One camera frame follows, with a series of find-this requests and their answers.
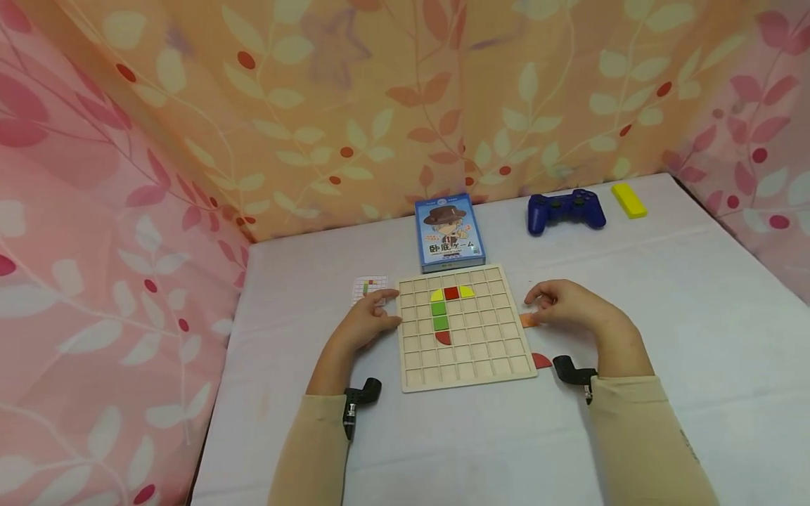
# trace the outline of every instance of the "brown hat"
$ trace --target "brown hat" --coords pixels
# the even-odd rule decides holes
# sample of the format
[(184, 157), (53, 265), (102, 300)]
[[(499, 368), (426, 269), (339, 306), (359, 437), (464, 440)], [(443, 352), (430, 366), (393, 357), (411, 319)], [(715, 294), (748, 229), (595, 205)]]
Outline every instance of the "brown hat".
[(424, 224), (444, 225), (445, 223), (453, 223), (464, 216), (467, 216), (467, 212), (456, 209), (455, 206), (434, 207), (430, 210), (430, 216), (424, 219)]

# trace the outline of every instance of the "white tablecloth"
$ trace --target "white tablecloth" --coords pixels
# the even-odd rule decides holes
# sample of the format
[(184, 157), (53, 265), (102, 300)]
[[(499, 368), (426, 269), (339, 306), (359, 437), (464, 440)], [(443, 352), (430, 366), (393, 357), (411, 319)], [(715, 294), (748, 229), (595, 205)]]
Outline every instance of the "white tablecloth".
[[(633, 318), (722, 504), (808, 504), (810, 311), (669, 176), (631, 185), (649, 216), (627, 219), (610, 185), (595, 186), (607, 216), (598, 232), (561, 223), (535, 238), (526, 198), (476, 206), (488, 260), (504, 266), (516, 301), (540, 280), (569, 278)], [(419, 273), (412, 217), (253, 246), (194, 506), (265, 503), (354, 278)], [(533, 351), (595, 365), (584, 336), (526, 333)], [(581, 390), (544, 369), (404, 394), (397, 346), (383, 339), (355, 367), (354, 386), (375, 376), (383, 390), (359, 414), (344, 504), (603, 502)]]

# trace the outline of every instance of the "ps3 controller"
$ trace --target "ps3 controller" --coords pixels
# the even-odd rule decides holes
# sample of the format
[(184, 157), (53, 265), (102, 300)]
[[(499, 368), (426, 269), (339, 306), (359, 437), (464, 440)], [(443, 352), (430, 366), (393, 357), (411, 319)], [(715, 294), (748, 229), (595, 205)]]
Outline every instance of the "ps3 controller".
[(591, 228), (600, 229), (607, 224), (602, 205), (596, 193), (586, 189), (576, 189), (568, 195), (546, 197), (536, 194), (529, 198), (527, 227), (533, 236), (539, 236), (549, 223), (562, 219), (585, 223)]

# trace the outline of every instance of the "black clamp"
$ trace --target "black clamp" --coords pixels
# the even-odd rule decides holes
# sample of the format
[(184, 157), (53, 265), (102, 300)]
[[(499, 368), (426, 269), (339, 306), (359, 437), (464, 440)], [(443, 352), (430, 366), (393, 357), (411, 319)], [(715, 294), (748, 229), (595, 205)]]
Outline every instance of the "black clamp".
[(354, 437), (354, 428), (357, 419), (357, 407), (365, 404), (374, 404), (380, 398), (382, 383), (377, 378), (365, 381), (363, 389), (345, 389), (346, 407), (343, 408), (343, 429), (346, 437), (351, 441)]
[(585, 402), (590, 404), (590, 401), (594, 398), (594, 394), (590, 389), (590, 379), (596, 376), (596, 369), (577, 369), (573, 366), (573, 361), (568, 355), (554, 357), (552, 363), (560, 381), (568, 385), (580, 385), (585, 388)]

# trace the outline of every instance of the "left hand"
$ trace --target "left hand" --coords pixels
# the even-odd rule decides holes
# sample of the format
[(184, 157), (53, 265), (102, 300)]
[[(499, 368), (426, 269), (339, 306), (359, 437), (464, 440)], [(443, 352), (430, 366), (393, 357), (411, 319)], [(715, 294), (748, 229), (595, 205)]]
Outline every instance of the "left hand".
[(399, 290), (384, 288), (358, 300), (332, 333), (329, 345), (354, 353), (370, 344), (381, 332), (396, 329), (403, 319), (389, 316), (385, 309), (376, 304), (382, 299), (395, 299), (398, 295)]

